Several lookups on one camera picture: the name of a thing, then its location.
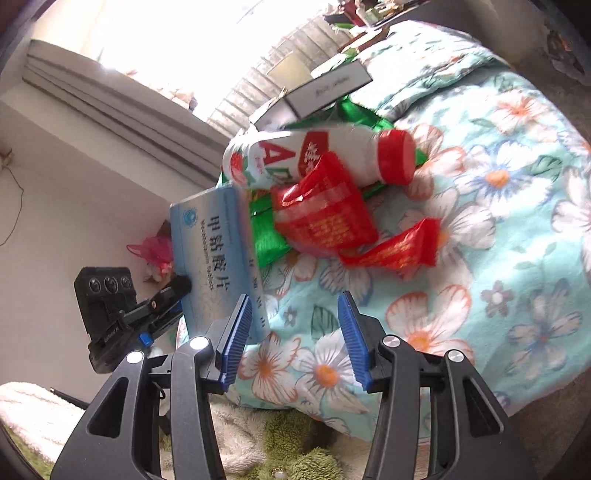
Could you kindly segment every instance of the bed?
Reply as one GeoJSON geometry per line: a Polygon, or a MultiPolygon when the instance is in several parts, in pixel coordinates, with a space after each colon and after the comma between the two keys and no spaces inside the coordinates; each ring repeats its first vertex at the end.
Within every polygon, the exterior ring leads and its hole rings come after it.
{"type": "Polygon", "coordinates": [[[387,187],[369,209],[382,238],[441,218],[437,266],[347,269],[292,251],[264,268],[271,331],[245,350],[229,397],[297,408],[369,440],[379,397],[355,381],[336,318],[337,295],[350,290],[416,349],[463,351],[514,414],[591,358],[591,148],[467,34],[407,21],[359,59],[374,81],[351,100],[410,131],[428,156],[407,188],[387,187]]]}

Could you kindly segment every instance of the red plastic packaging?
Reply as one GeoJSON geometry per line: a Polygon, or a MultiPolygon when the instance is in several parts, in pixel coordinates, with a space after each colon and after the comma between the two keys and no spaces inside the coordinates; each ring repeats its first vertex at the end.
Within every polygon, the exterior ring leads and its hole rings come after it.
{"type": "Polygon", "coordinates": [[[173,243],[165,236],[149,236],[141,245],[127,245],[127,250],[136,257],[158,267],[161,274],[171,270],[173,263],[173,243]]]}
{"type": "Polygon", "coordinates": [[[272,187],[275,228],[290,242],[337,251],[375,243],[379,233],[334,152],[291,187],[272,187]]]}
{"type": "Polygon", "coordinates": [[[435,266],[440,221],[425,218],[415,226],[361,255],[345,255],[341,262],[351,267],[386,267],[401,270],[416,265],[435,266]]]}

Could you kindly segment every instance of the logo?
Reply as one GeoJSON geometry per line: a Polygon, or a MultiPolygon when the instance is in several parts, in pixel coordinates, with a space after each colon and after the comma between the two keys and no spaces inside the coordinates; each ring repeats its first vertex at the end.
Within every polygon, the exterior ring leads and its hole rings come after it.
{"type": "Polygon", "coordinates": [[[191,227],[195,226],[195,223],[197,223],[197,212],[195,212],[194,208],[184,211],[183,223],[184,223],[185,227],[187,227],[187,228],[191,228],[191,227]]]}
{"type": "Polygon", "coordinates": [[[320,160],[320,156],[329,149],[329,133],[326,131],[311,131],[306,133],[301,146],[300,159],[297,169],[301,177],[312,171],[320,160]]]}
{"type": "Polygon", "coordinates": [[[244,167],[246,167],[246,165],[242,152],[232,153],[232,156],[230,157],[230,176],[241,187],[245,187],[248,184],[248,180],[242,172],[244,167]]]}
{"type": "Polygon", "coordinates": [[[296,156],[296,152],[289,148],[284,148],[281,145],[266,140],[260,141],[258,146],[265,151],[265,158],[263,159],[265,165],[276,163],[281,160],[288,160],[289,158],[296,156]]]}

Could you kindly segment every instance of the camera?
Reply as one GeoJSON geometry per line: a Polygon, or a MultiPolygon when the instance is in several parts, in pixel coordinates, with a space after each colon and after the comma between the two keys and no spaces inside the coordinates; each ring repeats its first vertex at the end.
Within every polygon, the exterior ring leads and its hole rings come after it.
{"type": "Polygon", "coordinates": [[[126,354],[146,351],[181,317],[180,299],[191,290],[191,282],[174,277],[154,297],[138,303],[129,268],[84,267],[74,290],[90,337],[92,368],[111,373],[126,354]]]}

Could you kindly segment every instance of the red bottle cap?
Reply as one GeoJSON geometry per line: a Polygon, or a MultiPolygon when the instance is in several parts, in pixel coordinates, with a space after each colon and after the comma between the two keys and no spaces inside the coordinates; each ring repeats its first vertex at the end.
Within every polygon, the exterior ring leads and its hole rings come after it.
{"type": "Polygon", "coordinates": [[[413,137],[404,130],[384,130],[378,134],[378,168],[384,183],[411,183],[416,148],[413,137]]]}

